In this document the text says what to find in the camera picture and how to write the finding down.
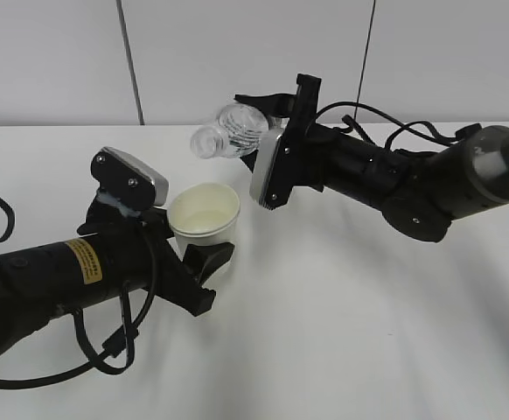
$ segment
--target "white paper cup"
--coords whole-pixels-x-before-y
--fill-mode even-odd
[[[167,219],[181,255],[192,245],[235,244],[239,196],[223,184],[200,184],[180,193],[169,206]]]

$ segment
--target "clear plastic bottle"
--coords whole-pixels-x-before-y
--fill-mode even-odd
[[[225,106],[214,122],[200,127],[191,138],[199,158],[238,158],[258,148],[262,133],[279,122],[268,120],[258,109],[242,103]]]

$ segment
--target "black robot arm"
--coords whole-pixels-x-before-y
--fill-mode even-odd
[[[295,95],[235,96],[267,116],[289,118],[285,129],[265,133],[259,150],[242,158],[253,172],[251,195],[262,206],[285,205],[294,186],[321,192],[328,187],[378,209],[407,236],[439,242],[453,220],[509,203],[509,128],[473,124],[446,137],[429,122],[404,124],[355,102],[338,102],[317,112],[320,83],[299,74]],[[317,123],[337,106],[368,109],[400,128],[383,147],[348,115],[343,118],[347,128]],[[424,125],[430,135],[413,129],[416,124]],[[404,130],[446,149],[390,150]],[[353,131],[361,138],[350,136]]]
[[[0,389],[50,385],[97,368],[109,375],[124,372],[134,361],[138,327],[155,296],[181,306],[194,316],[211,309],[215,291],[203,288],[206,279],[228,262],[234,245],[189,245],[181,261],[170,243],[173,236],[160,206],[169,183],[134,157],[103,148],[92,161],[99,189],[80,226],[80,238],[0,255],[0,354],[18,341],[70,314],[76,337],[88,362],[64,374],[27,381],[0,380]],[[0,199],[8,216],[6,241],[14,213]],[[128,294],[148,291],[141,311],[130,317]],[[83,310],[110,298],[120,298],[122,326],[95,352],[85,332]],[[127,354],[123,367],[105,360]]]

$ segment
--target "white wall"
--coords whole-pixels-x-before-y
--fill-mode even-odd
[[[372,0],[123,3],[146,123],[292,92],[300,72],[324,79],[323,104],[355,99]],[[509,0],[379,0],[362,101],[509,120]],[[0,0],[0,125],[136,122],[115,0]]]
[[[0,125],[137,124],[114,0],[0,0]]]

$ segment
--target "white table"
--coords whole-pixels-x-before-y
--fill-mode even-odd
[[[393,129],[367,128],[378,141]],[[240,161],[189,152],[193,130],[0,128],[0,195],[17,212],[0,253],[75,236],[97,187],[90,159],[103,145],[163,173],[170,200],[205,180],[228,183],[242,200],[234,267],[212,284],[212,311],[193,318],[158,299],[127,374],[0,391],[0,420],[509,419],[509,206],[454,223],[440,244],[408,239],[331,191],[298,189],[271,213],[248,197]],[[143,297],[133,293],[135,308]],[[116,300],[87,311],[97,346],[118,311]],[[83,361],[66,317],[2,356],[0,377]]]

